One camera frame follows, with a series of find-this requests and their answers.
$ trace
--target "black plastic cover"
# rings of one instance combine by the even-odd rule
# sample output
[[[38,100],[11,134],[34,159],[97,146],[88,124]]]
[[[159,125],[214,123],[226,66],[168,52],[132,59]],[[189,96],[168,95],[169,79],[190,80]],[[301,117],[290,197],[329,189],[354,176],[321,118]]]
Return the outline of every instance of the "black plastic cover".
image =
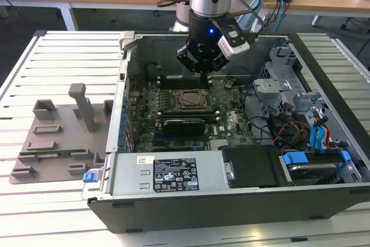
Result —
[[[288,186],[279,161],[280,150],[264,146],[225,146],[224,162],[232,165],[230,188]]]

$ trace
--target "blue cable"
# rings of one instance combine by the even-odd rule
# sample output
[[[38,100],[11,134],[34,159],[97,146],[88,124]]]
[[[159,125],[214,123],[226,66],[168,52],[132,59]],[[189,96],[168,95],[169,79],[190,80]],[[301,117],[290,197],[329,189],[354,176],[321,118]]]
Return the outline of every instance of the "blue cable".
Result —
[[[279,14],[279,18],[277,19],[277,23],[275,25],[275,28],[273,29],[273,33],[275,33],[275,31],[279,28],[279,25],[280,25],[280,21],[282,19],[282,14],[283,14],[283,9],[284,9],[284,0],[281,0],[281,3],[282,3],[282,7],[280,9],[280,14]]]

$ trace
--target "open computer chassis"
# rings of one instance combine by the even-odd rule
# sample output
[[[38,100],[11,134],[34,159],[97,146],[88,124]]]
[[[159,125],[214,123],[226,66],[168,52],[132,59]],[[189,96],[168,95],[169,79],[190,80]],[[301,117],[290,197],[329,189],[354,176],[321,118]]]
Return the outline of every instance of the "open computer chassis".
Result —
[[[369,199],[370,137],[307,36],[315,41],[260,36],[202,87],[175,57],[186,35],[125,34],[106,160],[88,172],[97,181],[85,183],[88,206],[111,232],[131,233],[326,219]],[[268,122],[280,116],[309,126],[300,144],[276,143],[294,137]],[[312,146],[310,130],[325,117],[330,134]],[[272,139],[255,128],[264,125]]]

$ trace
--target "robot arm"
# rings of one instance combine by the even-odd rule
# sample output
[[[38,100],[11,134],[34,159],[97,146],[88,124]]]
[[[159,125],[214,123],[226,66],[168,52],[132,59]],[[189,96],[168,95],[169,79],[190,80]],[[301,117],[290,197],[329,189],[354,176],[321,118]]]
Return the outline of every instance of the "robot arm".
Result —
[[[229,12],[232,0],[190,0],[188,39],[177,59],[191,72],[207,74],[249,50],[255,36],[243,31]]]

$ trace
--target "sticker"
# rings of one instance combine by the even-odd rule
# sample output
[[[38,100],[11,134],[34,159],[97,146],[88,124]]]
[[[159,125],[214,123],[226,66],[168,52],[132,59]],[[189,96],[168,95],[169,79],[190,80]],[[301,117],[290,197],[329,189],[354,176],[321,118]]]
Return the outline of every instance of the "sticker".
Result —
[[[153,164],[154,156],[138,156],[138,164]]]
[[[199,190],[195,158],[152,160],[151,163],[155,192]]]
[[[50,154],[37,154],[37,158],[48,158],[48,157],[59,157],[57,153],[50,153]]]

